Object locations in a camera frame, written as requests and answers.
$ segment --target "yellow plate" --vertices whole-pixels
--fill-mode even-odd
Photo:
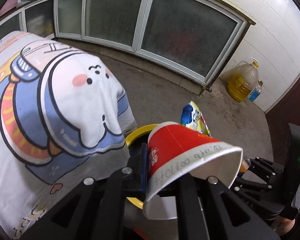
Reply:
[[[141,126],[140,128],[134,130],[132,133],[130,133],[127,137],[126,137],[126,144],[129,147],[136,139],[138,139],[139,137],[150,133],[158,124],[148,124],[145,126]],[[143,202],[140,199],[137,199],[135,197],[127,197],[127,199],[134,204],[136,207],[142,209],[143,207]]]

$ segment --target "cooking oil jug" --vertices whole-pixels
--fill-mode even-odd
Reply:
[[[238,67],[236,73],[227,84],[227,91],[237,102],[242,102],[258,84],[258,61],[251,58],[251,64]]]

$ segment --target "white wall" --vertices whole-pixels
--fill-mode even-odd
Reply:
[[[300,11],[292,0],[226,0],[256,20],[225,71],[240,61],[259,62],[263,90],[255,103],[268,110],[300,73]]]

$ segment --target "snack bag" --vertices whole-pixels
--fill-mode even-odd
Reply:
[[[181,124],[191,130],[211,136],[199,107],[193,101],[183,108]]]

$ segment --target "paper cup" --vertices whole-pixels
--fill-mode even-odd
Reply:
[[[148,219],[177,218],[175,197],[157,193],[191,172],[206,179],[216,176],[230,187],[238,174],[242,148],[208,137],[175,122],[164,122],[148,138],[148,185],[143,214]]]

